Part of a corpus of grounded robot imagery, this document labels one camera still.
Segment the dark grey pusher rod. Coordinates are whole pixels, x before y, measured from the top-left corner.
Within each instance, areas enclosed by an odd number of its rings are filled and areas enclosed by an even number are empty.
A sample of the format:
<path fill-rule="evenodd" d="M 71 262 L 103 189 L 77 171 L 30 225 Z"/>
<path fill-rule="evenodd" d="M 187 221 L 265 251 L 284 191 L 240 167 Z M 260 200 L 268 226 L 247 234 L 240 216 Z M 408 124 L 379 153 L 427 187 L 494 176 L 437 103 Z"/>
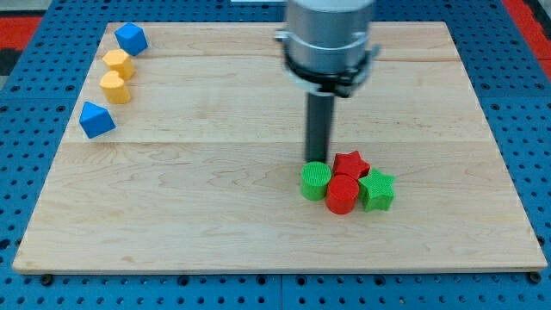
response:
<path fill-rule="evenodd" d="M 331 137 L 335 98 L 333 96 L 306 95 L 305 160 L 324 163 Z"/>

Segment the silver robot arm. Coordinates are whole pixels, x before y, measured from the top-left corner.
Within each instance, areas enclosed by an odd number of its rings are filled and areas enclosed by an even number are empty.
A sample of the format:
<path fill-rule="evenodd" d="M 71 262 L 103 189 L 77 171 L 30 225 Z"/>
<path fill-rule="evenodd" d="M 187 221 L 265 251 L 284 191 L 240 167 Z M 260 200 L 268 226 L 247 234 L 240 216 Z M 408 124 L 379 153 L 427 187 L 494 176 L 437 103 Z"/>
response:
<path fill-rule="evenodd" d="M 335 100 L 348 98 L 368 78 L 378 53 L 367 49 L 375 0 L 288 0 L 282 44 L 289 79 L 306 92 L 304 159 L 325 162 Z"/>

